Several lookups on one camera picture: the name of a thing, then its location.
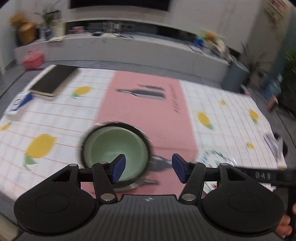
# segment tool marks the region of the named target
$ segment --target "yellow lemon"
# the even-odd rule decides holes
[[[220,105],[227,105],[224,100],[220,100],[219,103],[220,103]]]
[[[197,117],[198,117],[198,120],[200,121],[201,124],[203,124],[205,127],[213,130],[213,126],[211,124],[211,121],[210,119],[206,116],[205,113],[203,112],[198,112],[197,113]]]
[[[246,146],[251,149],[255,149],[254,145],[251,142],[247,142]]]
[[[41,158],[47,155],[57,138],[48,134],[41,134],[34,138],[27,148],[23,167],[30,171],[27,165],[36,164],[33,158]]]
[[[255,111],[249,110],[249,115],[255,123],[258,123],[259,115]]]
[[[92,89],[92,87],[90,87],[90,86],[79,87],[74,91],[72,96],[73,97],[78,97],[80,95],[84,95],[84,94],[88,93],[91,89]]]
[[[9,122],[9,123],[7,123],[6,125],[2,126],[0,130],[1,130],[1,131],[5,131],[5,130],[8,129],[8,127],[10,127],[10,125],[11,125],[11,122]]]

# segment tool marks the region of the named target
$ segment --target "blue and white vase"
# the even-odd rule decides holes
[[[45,40],[48,41],[52,38],[52,28],[51,27],[48,27],[46,30],[45,30]]]

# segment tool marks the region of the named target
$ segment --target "hand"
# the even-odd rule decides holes
[[[292,211],[294,214],[296,214],[296,203],[293,205]],[[284,214],[278,227],[276,228],[275,232],[279,236],[281,236],[283,239],[292,233],[292,227],[289,225],[289,223],[290,223],[290,217],[287,214]]]

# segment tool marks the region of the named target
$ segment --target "table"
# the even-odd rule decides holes
[[[155,88],[163,93],[163,100],[118,91],[141,89],[149,93]],[[201,114],[208,117],[207,122]],[[5,116],[0,120],[0,191],[16,200],[66,165],[77,163],[82,167],[79,154],[85,135],[94,124],[110,120],[144,130],[158,161],[149,174],[154,185],[143,185],[128,193],[178,195],[183,184],[171,168],[174,152],[192,161],[198,151],[219,148],[239,166],[285,166],[284,160],[276,163],[264,141],[264,133],[271,133],[271,128],[249,96],[172,78],[79,69],[53,102],[34,98],[19,121],[10,122]],[[35,153],[40,148],[34,147],[36,138],[42,148],[46,146],[43,151],[37,150],[39,154]],[[24,165],[27,156],[36,164]]]

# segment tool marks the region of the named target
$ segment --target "floor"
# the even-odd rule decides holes
[[[37,70],[25,71],[22,66],[14,66],[6,72],[6,74],[0,76],[0,116],[16,96],[16,94],[22,89],[45,67],[51,64],[66,64],[74,65],[82,68],[100,68],[100,69],[115,69],[133,71],[144,74],[153,74],[159,76],[167,76],[176,79],[188,80],[208,86],[220,88],[220,85],[214,81],[206,80],[204,78],[196,77],[193,75],[182,74],[174,71],[168,71],[165,69],[158,69],[152,67],[146,67],[134,64],[123,64],[104,61],[55,61],[46,62],[41,65]],[[296,161],[293,158],[296,156],[296,121],[289,115],[289,113],[276,109],[273,112],[268,112],[264,99],[260,96],[260,93],[255,90],[250,90],[252,98],[256,102],[258,108],[266,116],[271,125],[273,132],[281,135],[288,146],[288,154],[285,158],[288,168],[296,168]],[[0,213],[6,216],[13,222],[16,222],[13,214],[13,203],[0,193]]]

